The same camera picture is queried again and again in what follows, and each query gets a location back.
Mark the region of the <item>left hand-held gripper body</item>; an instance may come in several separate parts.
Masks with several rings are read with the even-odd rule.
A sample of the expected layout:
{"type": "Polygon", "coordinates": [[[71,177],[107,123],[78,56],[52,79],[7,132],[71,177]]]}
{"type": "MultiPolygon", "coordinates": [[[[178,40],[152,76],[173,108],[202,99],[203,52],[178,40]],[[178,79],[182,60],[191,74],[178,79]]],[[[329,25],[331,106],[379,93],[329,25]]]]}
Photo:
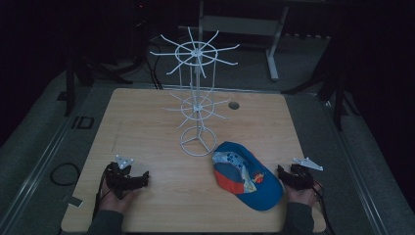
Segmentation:
{"type": "Polygon", "coordinates": [[[132,189],[132,178],[129,173],[134,160],[115,156],[115,160],[110,162],[105,169],[105,177],[108,187],[119,198],[123,198],[123,192],[132,189]]]}

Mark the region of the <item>person's left hand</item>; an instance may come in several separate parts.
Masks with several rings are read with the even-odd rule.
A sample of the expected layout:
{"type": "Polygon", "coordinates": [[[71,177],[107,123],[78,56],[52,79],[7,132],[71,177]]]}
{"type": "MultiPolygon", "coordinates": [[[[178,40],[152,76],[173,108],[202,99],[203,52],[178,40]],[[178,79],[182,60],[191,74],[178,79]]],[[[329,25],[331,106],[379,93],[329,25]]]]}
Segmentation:
{"type": "Polygon", "coordinates": [[[138,195],[139,190],[126,191],[124,197],[119,199],[109,188],[107,181],[104,181],[100,193],[99,210],[125,213],[138,195]]]}

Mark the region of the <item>blue and orange cap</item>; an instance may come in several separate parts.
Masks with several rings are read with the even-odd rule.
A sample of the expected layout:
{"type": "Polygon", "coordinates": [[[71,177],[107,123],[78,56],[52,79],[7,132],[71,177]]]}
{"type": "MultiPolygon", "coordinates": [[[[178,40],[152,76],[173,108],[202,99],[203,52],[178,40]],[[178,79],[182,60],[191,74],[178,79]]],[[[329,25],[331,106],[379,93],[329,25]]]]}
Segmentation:
{"type": "Polygon", "coordinates": [[[218,186],[249,208],[265,212],[282,199],[280,181],[243,145],[223,142],[214,150],[212,163],[218,186]]]}

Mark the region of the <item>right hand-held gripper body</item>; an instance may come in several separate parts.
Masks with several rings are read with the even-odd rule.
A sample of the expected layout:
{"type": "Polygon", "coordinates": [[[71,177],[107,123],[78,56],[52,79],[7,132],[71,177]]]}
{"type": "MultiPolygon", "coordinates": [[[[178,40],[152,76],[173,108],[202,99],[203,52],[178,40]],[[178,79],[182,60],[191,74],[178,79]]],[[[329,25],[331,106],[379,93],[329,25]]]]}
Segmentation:
{"type": "Polygon", "coordinates": [[[310,170],[323,170],[323,166],[315,163],[310,158],[293,159],[287,179],[290,180],[291,187],[296,190],[311,189],[314,178],[310,170]]]}

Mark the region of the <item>person's right hand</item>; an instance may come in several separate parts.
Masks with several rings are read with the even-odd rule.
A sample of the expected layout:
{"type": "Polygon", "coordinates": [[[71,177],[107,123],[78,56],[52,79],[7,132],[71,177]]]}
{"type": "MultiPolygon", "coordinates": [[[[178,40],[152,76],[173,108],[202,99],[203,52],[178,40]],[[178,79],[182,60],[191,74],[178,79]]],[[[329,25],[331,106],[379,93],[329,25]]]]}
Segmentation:
{"type": "Polygon", "coordinates": [[[299,203],[313,207],[318,201],[317,194],[320,191],[320,186],[314,184],[311,189],[296,190],[288,185],[285,186],[287,201],[289,203],[299,203]]]}

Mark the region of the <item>black metal stand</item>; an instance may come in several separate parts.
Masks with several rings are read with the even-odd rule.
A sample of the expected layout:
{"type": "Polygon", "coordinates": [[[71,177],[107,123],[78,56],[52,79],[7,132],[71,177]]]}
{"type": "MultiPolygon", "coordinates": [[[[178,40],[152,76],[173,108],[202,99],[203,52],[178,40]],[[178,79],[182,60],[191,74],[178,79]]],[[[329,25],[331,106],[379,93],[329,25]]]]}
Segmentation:
{"type": "Polygon", "coordinates": [[[294,88],[283,90],[282,94],[295,95],[317,83],[322,83],[316,97],[319,101],[328,103],[331,97],[335,96],[333,122],[336,128],[342,131],[341,120],[344,102],[358,115],[358,111],[351,105],[350,100],[345,95],[347,79],[346,69],[344,68],[345,60],[345,54],[326,49],[312,72],[311,78],[294,88]]]}
{"type": "Polygon", "coordinates": [[[66,102],[66,117],[71,114],[75,105],[75,79],[78,78],[86,86],[91,86],[94,83],[89,67],[117,83],[132,84],[132,81],[121,78],[115,71],[105,68],[83,53],[75,43],[71,43],[68,46],[66,60],[66,90],[61,92],[58,97],[60,101],[66,102]]]}

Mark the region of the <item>white metal desk frame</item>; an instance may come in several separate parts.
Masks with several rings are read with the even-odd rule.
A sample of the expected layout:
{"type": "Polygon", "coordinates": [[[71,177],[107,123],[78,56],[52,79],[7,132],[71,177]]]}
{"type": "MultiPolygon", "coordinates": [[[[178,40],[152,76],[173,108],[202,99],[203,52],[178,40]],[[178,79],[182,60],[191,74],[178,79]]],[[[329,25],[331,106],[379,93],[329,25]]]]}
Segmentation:
{"type": "Polygon", "coordinates": [[[224,17],[205,14],[207,0],[199,0],[198,35],[202,39],[205,31],[223,31],[226,33],[271,36],[272,44],[265,50],[270,79],[277,81],[279,74],[275,62],[275,52],[282,36],[283,27],[289,12],[288,6],[283,6],[278,20],[248,19],[224,17]]]}

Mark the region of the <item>black rectangular floor frame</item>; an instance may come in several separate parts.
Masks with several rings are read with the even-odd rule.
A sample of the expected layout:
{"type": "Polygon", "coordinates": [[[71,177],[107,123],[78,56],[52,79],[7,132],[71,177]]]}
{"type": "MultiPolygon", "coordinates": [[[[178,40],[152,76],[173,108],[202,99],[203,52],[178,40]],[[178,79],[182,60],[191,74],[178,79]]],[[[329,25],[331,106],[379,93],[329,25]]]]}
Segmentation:
{"type": "Polygon", "coordinates": [[[95,119],[92,117],[78,116],[72,123],[72,129],[90,129],[94,124],[95,119]]]}

